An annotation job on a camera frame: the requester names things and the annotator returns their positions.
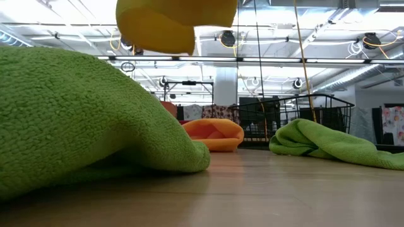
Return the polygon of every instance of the fluorescent light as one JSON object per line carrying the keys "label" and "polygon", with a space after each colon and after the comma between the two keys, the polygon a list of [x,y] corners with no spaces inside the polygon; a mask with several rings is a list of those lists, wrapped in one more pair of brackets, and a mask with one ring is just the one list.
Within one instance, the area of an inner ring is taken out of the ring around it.
{"label": "fluorescent light", "polygon": [[380,4],[380,6],[383,6],[383,7],[404,7],[404,4],[400,4],[400,3],[398,3],[398,4]]}
{"label": "fluorescent light", "polygon": [[[260,93],[248,93],[248,92],[240,92],[238,95],[259,95],[262,96]],[[295,96],[296,94],[290,94],[290,93],[264,93],[264,95],[268,96]]]}
{"label": "fluorescent light", "polygon": [[245,57],[243,61],[246,62],[300,62],[301,59],[289,59],[289,58],[259,58],[259,57]]}
{"label": "fluorescent light", "polygon": [[[156,95],[164,95],[164,91],[152,91],[152,92],[154,92],[154,94]],[[186,92],[170,91],[170,94],[185,95]]]}
{"label": "fluorescent light", "polygon": [[363,63],[363,59],[308,59],[307,63]]}
{"label": "fluorescent light", "polygon": [[114,54],[116,56],[115,52],[112,50],[107,50],[107,53]]}
{"label": "fluorescent light", "polygon": [[404,64],[404,60],[372,60],[373,64]]}
{"label": "fluorescent light", "polygon": [[116,57],[116,59],[124,61],[167,61],[172,60],[172,57],[126,56],[126,57]]}
{"label": "fluorescent light", "polygon": [[180,57],[181,61],[235,61],[235,57]]}

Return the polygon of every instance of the ceiling pipe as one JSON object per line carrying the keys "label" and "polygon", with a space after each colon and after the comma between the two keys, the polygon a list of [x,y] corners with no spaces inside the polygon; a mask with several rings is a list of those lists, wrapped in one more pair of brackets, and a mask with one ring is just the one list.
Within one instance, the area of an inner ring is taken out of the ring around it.
{"label": "ceiling pipe", "polygon": [[[404,45],[400,45],[386,52],[389,59],[402,59],[404,57]],[[375,59],[382,59],[384,55],[379,55]],[[349,86],[365,79],[377,76],[386,70],[383,64],[371,64],[358,69],[349,69],[331,79],[316,85],[313,92],[324,92],[326,90],[335,90],[344,86]]]}

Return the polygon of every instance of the yellow cable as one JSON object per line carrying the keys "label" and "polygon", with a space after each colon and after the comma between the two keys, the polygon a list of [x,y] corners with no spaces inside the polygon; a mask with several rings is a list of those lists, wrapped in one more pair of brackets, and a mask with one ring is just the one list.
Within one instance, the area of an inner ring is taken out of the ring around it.
{"label": "yellow cable", "polygon": [[387,54],[384,52],[384,50],[383,50],[381,47],[379,47],[379,49],[380,49],[380,51],[384,54],[384,56],[385,56],[387,59],[389,59],[389,56],[387,56]]}
{"label": "yellow cable", "polygon": [[118,48],[115,48],[112,44],[112,33],[111,33],[111,39],[109,40],[109,45],[111,46],[112,50],[119,50],[121,48],[121,38],[122,35],[119,36]]}
{"label": "yellow cable", "polygon": [[364,37],[364,38],[362,39],[362,41],[363,41],[364,44],[370,45],[370,46],[372,46],[372,47],[387,47],[388,45],[391,45],[391,44],[397,42],[399,36],[400,36],[400,31],[397,32],[397,37],[396,37],[396,39],[395,39],[394,41],[392,41],[391,43],[382,44],[382,45],[370,44],[370,43],[366,42],[365,39],[366,39],[367,37]]}
{"label": "yellow cable", "polygon": [[[299,34],[299,44],[300,44],[300,52],[302,53],[302,59],[303,59],[303,69],[304,69],[304,77],[306,79],[306,87],[307,87],[307,92],[310,95],[310,84],[309,84],[309,78],[307,77],[307,69],[306,69],[306,60],[304,59],[304,49],[303,49],[303,45],[302,45],[302,35],[300,34],[300,25],[299,25],[299,16],[297,15],[297,3],[296,0],[294,0],[294,6],[295,6],[295,15],[296,15],[296,25],[297,25],[297,33]],[[313,101],[311,96],[309,97],[309,103],[310,103],[310,109],[312,111],[313,114],[313,120],[314,122],[317,122],[316,119],[316,113],[314,113],[314,109],[313,109]]]}

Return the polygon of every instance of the white wall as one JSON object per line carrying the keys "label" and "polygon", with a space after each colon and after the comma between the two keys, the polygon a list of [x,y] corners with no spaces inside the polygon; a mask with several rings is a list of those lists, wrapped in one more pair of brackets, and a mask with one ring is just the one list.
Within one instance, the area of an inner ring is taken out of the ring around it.
{"label": "white wall", "polygon": [[356,91],[356,106],[358,107],[383,107],[385,103],[404,103],[404,91]]}

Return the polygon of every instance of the ceiling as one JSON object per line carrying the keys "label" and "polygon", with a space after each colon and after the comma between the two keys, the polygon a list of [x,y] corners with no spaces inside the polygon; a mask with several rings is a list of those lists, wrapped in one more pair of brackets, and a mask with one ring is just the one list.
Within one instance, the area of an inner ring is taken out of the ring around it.
{"label": "ceiling", "polygon": [[[115,19],[116,0],[102,1],[102,4],[99,0],[52,0],[48,2],[52,9],[44,7],[39,1],[0,0],[0,30],[2,28],[8,30],[9,33],[32,45],[63,48],[91,55],[132,54],[123,48],[115,50],[119,46],[120,36]],[[233,49],[223,47],[218,39],[224,30],[233,30],[235,38],[239,41],[237,57],[301,57],[296,19],[290,2],[257,0],[257,14],[253,2],[240,0],[239,13],[235,16],[232,28],[196,27],[197,42],[193,55],[233,57]],[[319,5],[314,7],[308,5],[309,2]],[[335,2],[337,1],[299,1],[299,4],[304,6],[299,7],[298,10],[302,40],[316,36],[305,47],[305,57],[384,58],[379,49],[363,49],[352,54],[352,49],[358,50],[352,47],[352,42],[355,42],[357,38],[362,39],[366,32],[375,32],[382,44],[395,41],[398,31],[404,28],[404,20],[402,20],[404,13],[389,10],[380,12],[374,6],[342,10],[337,9]],[[327,23],[330,19],[333,19],[332,24]],[[388,51],[403,43],[402,37],[397,38],[395,43],[384,47],[384,50]],[[145,50],[144,55],[164,54]],[[110,63],[116,68],[121,68],[121,61]],[[136,70],[127,75],[150,91],[162,91],[159,86],[162,76],[169,81],[214,81],[217,68],[222,67],[214,62],[181,62],[179,64],[178,62],[141,61],[134,63],[136,63]],[[332,65],[308,67],[307,75],[311,84],[316,86],[350,67]],[[262,93],[259,82],[261,77],[265,93],[303,92],[292,88],[293,80],[296,78],[304,80],[304,70],[301,66],[263,66],[261,73],[257,62],[239,66],[238,72],[237,84],[241,95],[248,95],[249,91]],[[384,76],[362,81],[357,87],[383,79]],[[394,86],[393,82],[371,89],[388,90],[390,88],[403,90],[403,87]],[[176,86],[172,91],[203,92],[197,95],[181,95],[177,98],[178,102],[211,101],[209,87],[181,85]]]}

